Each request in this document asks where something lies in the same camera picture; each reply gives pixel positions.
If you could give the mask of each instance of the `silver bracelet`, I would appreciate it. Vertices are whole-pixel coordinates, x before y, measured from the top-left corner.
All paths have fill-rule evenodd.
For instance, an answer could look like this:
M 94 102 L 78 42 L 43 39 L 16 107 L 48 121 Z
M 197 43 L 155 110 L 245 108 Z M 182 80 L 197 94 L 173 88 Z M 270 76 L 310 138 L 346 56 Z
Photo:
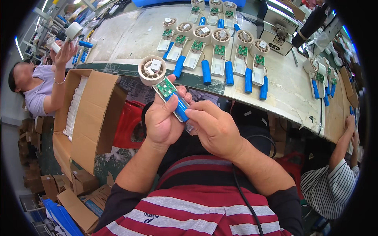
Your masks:
M 61 85 L 61 84 L 63 84 L 64 82 L 66 81 L 66 77 L 64 77 L 64 80 L 63 80 L 63 82 L 56 82 L 55 81 L 55 78 L 54 78 L 54 83 L 56 83 L 56 84 L 58 84 L 58 85 Z

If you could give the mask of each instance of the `dark sleeve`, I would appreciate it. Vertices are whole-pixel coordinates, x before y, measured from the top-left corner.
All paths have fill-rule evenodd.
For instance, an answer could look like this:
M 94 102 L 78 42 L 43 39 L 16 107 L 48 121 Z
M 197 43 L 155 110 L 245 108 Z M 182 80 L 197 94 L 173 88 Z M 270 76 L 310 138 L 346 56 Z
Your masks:
M 294 236 L 303 235 L 301 204 L 297 187 L 280 190 L 267 198 L 269 207 L 278 216 L 280 227 Z
M 147 194 L 127 191 L 114 184 L 94 233 L 132 211 Z

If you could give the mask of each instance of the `green circuit board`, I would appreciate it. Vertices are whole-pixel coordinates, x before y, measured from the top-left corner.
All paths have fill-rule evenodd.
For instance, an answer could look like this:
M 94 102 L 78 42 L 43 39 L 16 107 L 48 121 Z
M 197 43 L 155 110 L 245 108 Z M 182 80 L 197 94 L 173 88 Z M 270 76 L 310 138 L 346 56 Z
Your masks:
M 239 45 L 239 47 L 237 49 L 237 53 L 240 54 L 240 55 L 243 55 L 243 56 L 247 56 L 248 55 L 248 48 L 246 46 Z
M 165 77 L 163 81 L 154 86 L 156 86 L 159 89 L 163 97 L 168 97 L 171 93 L 177 91 L 167 77 Z
M 316 73 L 316 80 L 319 81 L 319 82 L 324 83 L 324 75 L 322 75 L 321 73 L 317 72 Z
M 164 30 L 164 32 L 163 32 L 163 36 L 170 36 L 171 33 L 172 33 L 172 30 L 171 30 L 171 29 L 166 29 L 166 30 Z
M 199 12 L 199 11 L 200 11 L 200 7 L 199 6 L 192 7 L 192 12 Z
M 203 42 L 196 40 L 193 42 L 192 49 L 201 50 Z
M 226 11 L 225 16 L 234 17 L 234 12 L 233 11 Z
M 212 8 L 210 10 L 211 13 L 219 13 L 219 9 L 218 8 Z
M 224 55 L 225 54 L 225 47 L 222 45 L 216 45 L 214 49 L 214 54 Z
M 265 60 L 262 55 L 256 55 L 256 64 L 265 65 Z
M 184 44 L 185 38 L 186 38 L 185 36 L 179 35 L 179 36 L 176 37 L 175 43 L 182 43 L 182 44 Z

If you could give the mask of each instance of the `black hair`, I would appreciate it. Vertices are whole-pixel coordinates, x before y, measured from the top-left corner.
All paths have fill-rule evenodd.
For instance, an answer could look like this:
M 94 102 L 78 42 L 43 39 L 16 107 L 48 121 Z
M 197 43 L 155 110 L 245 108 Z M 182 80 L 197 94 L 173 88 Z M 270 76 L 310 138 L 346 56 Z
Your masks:
M 16 92 L 15 91 L 15 89 L 16 89 L 16 82 L 14 81 L 13 70 L 14 70 L 14 67 L 18 63 L 20 63 L 20 62 L 17 62 L 16 64 L 14 64 L 14 66 L 11 69 L 11 71 L 9 72 L 8 84 L 9 84 L 9 88 L 11 89 L 12 92 Z

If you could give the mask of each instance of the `woman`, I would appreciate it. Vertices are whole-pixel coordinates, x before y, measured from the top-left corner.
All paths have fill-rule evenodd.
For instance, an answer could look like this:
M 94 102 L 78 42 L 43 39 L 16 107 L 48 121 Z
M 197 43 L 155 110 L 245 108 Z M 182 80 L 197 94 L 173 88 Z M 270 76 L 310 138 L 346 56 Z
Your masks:
M 27 109 L 35 116 L 54 116 L 63 106 L 66 63 L 76 54 L 77 46 L 66 42 L 58 54 L 52 49 L 51 59 L 55 65 L 40 65 L 34 68 L 27 62 L 14 65 L 9 73 L 9 88 L 25 97 Z

